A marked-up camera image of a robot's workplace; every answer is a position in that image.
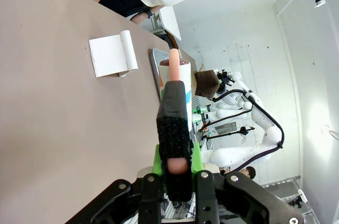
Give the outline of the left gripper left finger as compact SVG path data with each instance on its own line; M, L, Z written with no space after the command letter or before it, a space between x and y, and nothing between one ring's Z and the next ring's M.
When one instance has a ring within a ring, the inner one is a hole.
M160 167L159 146L156 146L150 171L133 183L116 180L97 196L91 223L125 223L134 217L138 217L138 223L161 223L163 185L161 176L154 172Z

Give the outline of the person's left hand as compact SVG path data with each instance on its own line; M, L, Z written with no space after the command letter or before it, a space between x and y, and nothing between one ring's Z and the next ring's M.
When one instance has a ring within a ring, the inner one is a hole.
M132 21L135 24L140 24L143 20L148 18L148 14L146 12L140 12L135 14L130 21Z

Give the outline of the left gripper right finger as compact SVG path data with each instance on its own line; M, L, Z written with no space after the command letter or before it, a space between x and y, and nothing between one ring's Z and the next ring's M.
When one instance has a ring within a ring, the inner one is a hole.
M305 223L302 213L244 174L231 172L223 177L202 168L200 145L194 142L196 223L219 223L219 205L246 223Z

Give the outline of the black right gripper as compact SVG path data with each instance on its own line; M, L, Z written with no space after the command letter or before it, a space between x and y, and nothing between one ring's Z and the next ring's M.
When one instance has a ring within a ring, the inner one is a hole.
M222 69L221 71L216 70L216 76L217 76L218 82L219 82L219 88L218 88L217 92L228 91L228 88L231 87L233 85L233 83L235 82L232 78L231 73L228 73L224 69Z

